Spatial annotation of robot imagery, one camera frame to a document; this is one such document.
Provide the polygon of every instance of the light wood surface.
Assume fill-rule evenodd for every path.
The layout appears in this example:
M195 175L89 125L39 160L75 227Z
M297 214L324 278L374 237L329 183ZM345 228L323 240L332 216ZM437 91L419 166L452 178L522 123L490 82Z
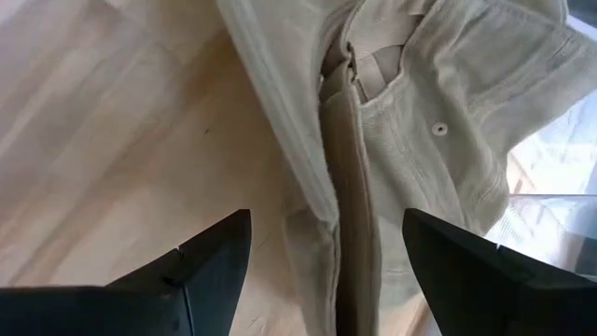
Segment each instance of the light wood surface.
M231 334L304 335L283 166L214 0L0 1L1 286L102 285L250 208Z

